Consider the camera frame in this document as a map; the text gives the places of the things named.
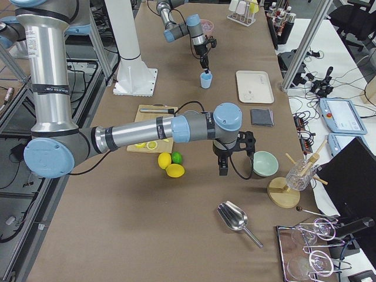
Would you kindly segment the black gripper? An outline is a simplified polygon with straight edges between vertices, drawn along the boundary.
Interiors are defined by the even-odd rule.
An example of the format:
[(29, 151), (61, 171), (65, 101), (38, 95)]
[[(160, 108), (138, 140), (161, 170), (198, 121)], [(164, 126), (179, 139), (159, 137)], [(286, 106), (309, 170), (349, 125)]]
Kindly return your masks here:
[(209, 73), (208, 53), (212, 48), (217, 46), (217, 39), (213, 36), (200, 35), (192, 37), (192, 43), (195, 51), (194, 57), (200, 61), (200, 65), (202, 69), (205, 69), (205, 73)]
[(218, 158), (219, 176), (227, 176), (228, 160), (232, 153), (239, 148), (237, 141), (232, 143), (224, 143), (221, 140), (213, 141), (213, 151)]

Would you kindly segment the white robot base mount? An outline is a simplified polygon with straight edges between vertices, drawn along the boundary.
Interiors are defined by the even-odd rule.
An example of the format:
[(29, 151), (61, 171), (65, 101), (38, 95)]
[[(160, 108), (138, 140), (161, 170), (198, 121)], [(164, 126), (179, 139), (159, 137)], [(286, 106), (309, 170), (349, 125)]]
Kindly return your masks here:
[(108, 0), (105, 5), (120, 56), (113, 93), (153, 96), (157, 69), (148, 68), (142, 60), (131, 2)]

